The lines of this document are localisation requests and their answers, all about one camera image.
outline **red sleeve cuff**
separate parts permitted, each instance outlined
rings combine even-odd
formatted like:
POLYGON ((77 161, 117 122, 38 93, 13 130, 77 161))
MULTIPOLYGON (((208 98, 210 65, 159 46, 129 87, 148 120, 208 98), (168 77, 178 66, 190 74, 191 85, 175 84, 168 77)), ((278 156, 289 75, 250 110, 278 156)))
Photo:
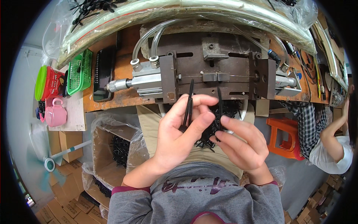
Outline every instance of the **red sleeve cuff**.
POLYGON ((150 187, 134 188, 134 187, 129 187, 129 186, 118 186, 118 187, 113 188, 112 195, 114 195, 115 193, 118 193, 118 192, 136 191, 136 190, 143 190, 143 191, 146 191, 146 192, 148 192, 150 194, 150 187))
POLYGON ((270 183, 267 183, 267 184, 275 184, 275 185, 278 185, 276 181, 271 181, 270 183))

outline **hand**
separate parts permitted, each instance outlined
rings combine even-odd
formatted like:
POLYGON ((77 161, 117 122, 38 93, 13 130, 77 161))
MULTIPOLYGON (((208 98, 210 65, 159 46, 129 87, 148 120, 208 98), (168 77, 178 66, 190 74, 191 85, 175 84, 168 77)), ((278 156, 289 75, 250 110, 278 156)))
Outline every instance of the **hand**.
POLYGON ((188 94, 181 96, 159 122, 157 148, 153 159, 160 173, 166 173, 182 163, 203 131, 215 119, 208 106, 217 104, 218 99, 204 94, 193 95, 193 122, 184 133, 179 131, 188 97, 188 94))
POLYGON ((215 133, 220 142, 216 141, 215 136, 211 136, 210 140, 216 143, 237 167, 248 173, 255 173, 255 170, 263 166, 269 154, 263 134, 253 124, 227 116, 221 117, 221 124, 247 143, 223 131, 215 133))
POLYGON ((344 102, 344 106, 342 110, 342 117, 344 117, 345 120, 348 120, 348 109, 349 109, 349 99, 347 98, 344 102))

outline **smartphone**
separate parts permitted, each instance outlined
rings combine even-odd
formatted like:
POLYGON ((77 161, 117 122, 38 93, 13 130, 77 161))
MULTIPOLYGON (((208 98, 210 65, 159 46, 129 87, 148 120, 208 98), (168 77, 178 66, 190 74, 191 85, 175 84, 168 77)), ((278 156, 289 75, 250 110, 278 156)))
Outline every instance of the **smartphone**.
POLYGON ((95 75, 93 78, 93 100, 103 102, 112 100, 113 93, 104 87, 114 78, 116 46, 106 47, 97 53, 95 75))

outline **red plastic bucket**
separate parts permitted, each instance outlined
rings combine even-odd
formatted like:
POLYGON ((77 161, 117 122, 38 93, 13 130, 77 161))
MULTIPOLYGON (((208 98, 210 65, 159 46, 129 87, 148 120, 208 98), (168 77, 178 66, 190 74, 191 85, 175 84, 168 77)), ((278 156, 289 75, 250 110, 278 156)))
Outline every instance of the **red plastic bucket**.
POLYGON ((63 86, 64 79, 65 79, 64 73, 55 71, 50 66, 47 66, 46 83, 41 100, 61 97, 64 88, 63 86))

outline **green plastic bowl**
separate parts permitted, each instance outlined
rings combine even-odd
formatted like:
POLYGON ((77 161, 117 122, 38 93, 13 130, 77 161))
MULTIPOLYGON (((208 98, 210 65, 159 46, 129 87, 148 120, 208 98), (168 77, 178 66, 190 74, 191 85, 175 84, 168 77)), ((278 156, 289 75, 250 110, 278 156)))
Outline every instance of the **green plastic bowl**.
POLYGON ((35 99, 37 101, 40 101, 42 95, 44 94, 46 77, 47 77, 47 66, 44 65, 40 68, 39 74, 37 75, 37 79, 36 79, 35 99))

